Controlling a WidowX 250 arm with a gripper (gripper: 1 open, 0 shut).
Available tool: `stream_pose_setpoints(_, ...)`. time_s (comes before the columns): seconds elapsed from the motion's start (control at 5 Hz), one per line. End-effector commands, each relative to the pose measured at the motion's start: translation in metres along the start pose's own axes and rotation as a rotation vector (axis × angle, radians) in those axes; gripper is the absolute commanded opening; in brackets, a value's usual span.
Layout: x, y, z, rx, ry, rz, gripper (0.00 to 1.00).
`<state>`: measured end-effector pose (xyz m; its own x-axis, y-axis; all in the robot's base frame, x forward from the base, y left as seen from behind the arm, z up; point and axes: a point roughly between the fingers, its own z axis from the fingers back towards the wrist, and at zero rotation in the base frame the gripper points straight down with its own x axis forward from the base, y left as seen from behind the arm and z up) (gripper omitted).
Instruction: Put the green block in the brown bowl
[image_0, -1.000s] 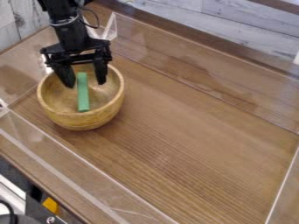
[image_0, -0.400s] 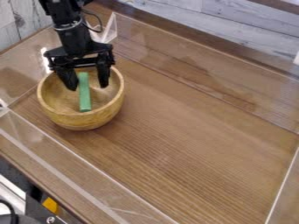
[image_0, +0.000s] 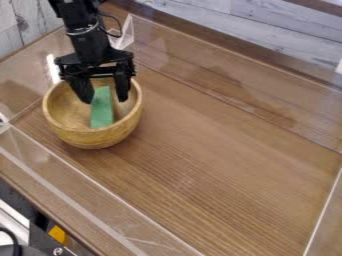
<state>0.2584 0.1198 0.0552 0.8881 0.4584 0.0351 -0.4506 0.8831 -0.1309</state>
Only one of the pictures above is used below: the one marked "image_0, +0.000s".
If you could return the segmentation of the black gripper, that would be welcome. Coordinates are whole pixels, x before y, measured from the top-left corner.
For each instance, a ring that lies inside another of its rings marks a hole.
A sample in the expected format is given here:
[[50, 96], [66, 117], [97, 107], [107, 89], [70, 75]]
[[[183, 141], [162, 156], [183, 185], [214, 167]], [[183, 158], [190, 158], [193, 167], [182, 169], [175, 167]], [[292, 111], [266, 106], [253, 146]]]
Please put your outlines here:
[[126, 102], [131, 77], [137, 75], [134, 53], [115, 49], [103, 28], [66, 30], [74, 52], [55, 59], [59, 75], [86, 104], [93, 102], [95, 90], [89, 78], [114, 76], [118, 100]]

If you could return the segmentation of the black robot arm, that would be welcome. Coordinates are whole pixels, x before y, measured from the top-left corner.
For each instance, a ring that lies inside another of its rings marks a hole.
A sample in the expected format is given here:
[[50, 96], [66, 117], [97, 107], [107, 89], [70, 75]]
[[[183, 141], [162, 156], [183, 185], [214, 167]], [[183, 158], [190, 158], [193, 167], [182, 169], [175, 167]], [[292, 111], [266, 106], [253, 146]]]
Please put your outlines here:
[[63, 20], [74, 52], [56, 57], [59, 76], [83, 103], [90, 104], [95, 89], [94, 78], [111, 77], [115, 82], [118, 100], [129, 99], [131, 78], [137, 75], [134, 53], [111, 46], [110, 37], [123, 34], [107, 31], [103, 18], [118, 19], [101, 11], [103, 0], [48, 0], [56, 17]]

